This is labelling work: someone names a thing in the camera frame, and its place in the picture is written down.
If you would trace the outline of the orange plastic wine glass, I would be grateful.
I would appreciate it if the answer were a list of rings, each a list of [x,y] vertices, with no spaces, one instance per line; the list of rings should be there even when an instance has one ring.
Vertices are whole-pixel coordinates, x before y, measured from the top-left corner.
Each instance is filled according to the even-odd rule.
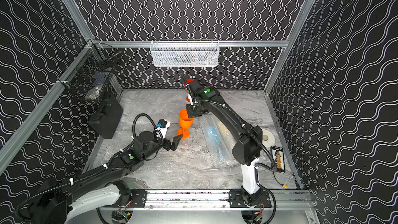
[[[187,110],[182,110],[179,113],[179,126],[177,135],[182,135],[182,139],[187,139],[190,135],[189,128],[192,126],[194,119],[188,116]]]

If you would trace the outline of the red plastic wine glass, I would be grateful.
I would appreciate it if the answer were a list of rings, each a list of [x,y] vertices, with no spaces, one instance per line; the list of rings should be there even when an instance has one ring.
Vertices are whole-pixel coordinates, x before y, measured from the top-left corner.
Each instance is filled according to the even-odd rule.
[[[190,84],[194,81],[194,79],[190,79],[188,78],[186,80],[186,82],[184,83],[184,88],[187,92],[187,94],[189,95],[190,98],[194,98],[194,90],[193,90],[193,86],[191,86]]]

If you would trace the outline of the bubble orange glass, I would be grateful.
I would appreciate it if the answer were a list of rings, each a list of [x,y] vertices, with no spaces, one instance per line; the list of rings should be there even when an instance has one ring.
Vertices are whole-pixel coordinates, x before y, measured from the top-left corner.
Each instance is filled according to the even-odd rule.
[[[203,152],[201,147],[192,144],[182,143],[175,151],[161,150],[158,155],[134,172],[180,172],[193,171],[201,168]]]

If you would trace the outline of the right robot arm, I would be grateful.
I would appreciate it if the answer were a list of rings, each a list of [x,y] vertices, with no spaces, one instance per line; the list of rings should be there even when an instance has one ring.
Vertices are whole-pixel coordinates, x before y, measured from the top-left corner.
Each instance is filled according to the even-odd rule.
[[[186,109],[190,118],[212,113],[232,134],[235,140],[232,155],[241,165],[243,175],[243,202],[249,206],[255,205],[263,192],[258,180],[258,166],[271,172],[277,171],[272,154],[263,144],[262,129],[259,126],[253,127],[240,117],[216,90],[200,89],[195,93],[189,89],[188,98],[190,103]]]

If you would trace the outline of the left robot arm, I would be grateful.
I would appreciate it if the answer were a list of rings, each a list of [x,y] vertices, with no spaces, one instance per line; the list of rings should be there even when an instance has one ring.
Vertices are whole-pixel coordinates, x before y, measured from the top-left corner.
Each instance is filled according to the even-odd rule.
[[[155,134],[145,131],[127,147],[111,156],[100,167],[88,171],[69,181],[50,179],[42,185],[42,190],[22,201],[16,208],[17,220],[31,224],[63,224],[78,207],[74,205],[81,197],[93,193],[99,186],[111,183],[116,188],[116,199],[112,204],[124,206],[131,202],[130,190],[121,178],[131,174],[149,157],[154,158],[160,149],[176,150],[182,135],[165,139],[162,143]]]

